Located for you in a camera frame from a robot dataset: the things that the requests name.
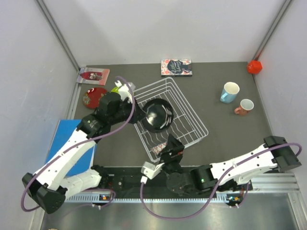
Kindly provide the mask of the salmon pink mug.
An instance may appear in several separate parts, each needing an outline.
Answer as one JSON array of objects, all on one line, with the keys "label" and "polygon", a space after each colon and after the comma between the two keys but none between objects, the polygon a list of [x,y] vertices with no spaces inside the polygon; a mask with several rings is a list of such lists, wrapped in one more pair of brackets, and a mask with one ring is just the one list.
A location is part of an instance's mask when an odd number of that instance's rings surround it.
[{"label": "salmon pink mug", "polygon": [[254,108],[254,103],[250,99],[243,99],[239,107],[234,110],[236,115],[245,116]]}]

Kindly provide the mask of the red patterned white bowl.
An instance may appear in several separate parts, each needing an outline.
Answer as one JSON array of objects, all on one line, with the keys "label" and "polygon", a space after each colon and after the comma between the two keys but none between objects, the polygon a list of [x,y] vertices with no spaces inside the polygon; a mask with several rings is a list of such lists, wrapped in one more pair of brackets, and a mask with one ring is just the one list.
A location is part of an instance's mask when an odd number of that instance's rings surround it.
[{"label": "red patterned white bowl", "polygon": [[151,148],[151,151],[155,155],[159,155],[161,153],[161,151],[166,147],[166,145],[167,145],[167,142],[160,143],[160,144],[156,145],[155,147]]}]

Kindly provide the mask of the lime green plate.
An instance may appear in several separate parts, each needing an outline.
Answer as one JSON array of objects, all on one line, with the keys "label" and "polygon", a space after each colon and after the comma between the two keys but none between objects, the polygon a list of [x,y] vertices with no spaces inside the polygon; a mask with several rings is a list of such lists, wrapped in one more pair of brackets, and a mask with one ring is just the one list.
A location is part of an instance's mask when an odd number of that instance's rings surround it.
[{"label": "lime green plate", "polygon": [[119,87],[114,87],[111,92],[119,93]]}]

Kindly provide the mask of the light blue mug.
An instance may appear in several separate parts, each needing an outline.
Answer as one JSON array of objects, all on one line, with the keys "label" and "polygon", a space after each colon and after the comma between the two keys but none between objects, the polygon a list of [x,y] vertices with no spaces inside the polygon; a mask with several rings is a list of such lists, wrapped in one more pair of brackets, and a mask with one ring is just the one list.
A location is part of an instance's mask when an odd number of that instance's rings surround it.
[{"label": "light blue mug", "polygon": [[231,103],[240,91],[238,84],[234,82],[227,82],[222,90],[220,101],[226,104]]}]

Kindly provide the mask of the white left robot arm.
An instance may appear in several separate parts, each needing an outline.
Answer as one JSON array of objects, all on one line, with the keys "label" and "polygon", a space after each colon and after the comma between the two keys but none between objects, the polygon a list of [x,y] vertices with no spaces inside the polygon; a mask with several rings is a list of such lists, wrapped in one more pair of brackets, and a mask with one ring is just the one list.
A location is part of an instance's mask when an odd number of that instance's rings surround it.
[{"label": "white left robot arm", "polygon": [[100,98],[95,110],[77,125],[68,141],[34,174],[26,173],[22,182],[25,191],[46,213],[57,211],[69,197],[88,189],[104,190],[109,179],[102,166],[93,165],[86,171],[67,176],[77,161],[102,138],[115,134],[113,125],[135,124],[146,117],[135,99],[108,92]]}]

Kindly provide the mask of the dark red plate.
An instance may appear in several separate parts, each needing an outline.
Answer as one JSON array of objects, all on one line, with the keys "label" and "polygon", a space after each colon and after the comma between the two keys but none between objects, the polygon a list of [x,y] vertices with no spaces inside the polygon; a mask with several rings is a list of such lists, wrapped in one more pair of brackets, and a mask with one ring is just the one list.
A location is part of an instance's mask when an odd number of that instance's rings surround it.
[{"label": "dark red plate", "polygon": [[100,98],[107,93],[102,87],[94,87],[86,91],[83,96],[83,105],[89,109],[95,109],[99,106]]}]

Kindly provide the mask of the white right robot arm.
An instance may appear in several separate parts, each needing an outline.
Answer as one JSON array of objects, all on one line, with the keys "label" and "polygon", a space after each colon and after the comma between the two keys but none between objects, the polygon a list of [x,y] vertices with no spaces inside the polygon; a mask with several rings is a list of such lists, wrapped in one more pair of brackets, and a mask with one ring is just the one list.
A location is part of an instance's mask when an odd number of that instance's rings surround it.
[{"label": "white right robot arm", "polygon": [[180,196],[207,195],[236,190],[253,177],[270,170],[283,173],[301,166],[298,154],[291,147],[292,144],[284,137],[269,136],[264,138],[263,144],[244,155],[184,170],[180,165],[183,144],[171,138],[171,143],[161,153],[159,163],[166,174],[168,190]]}]

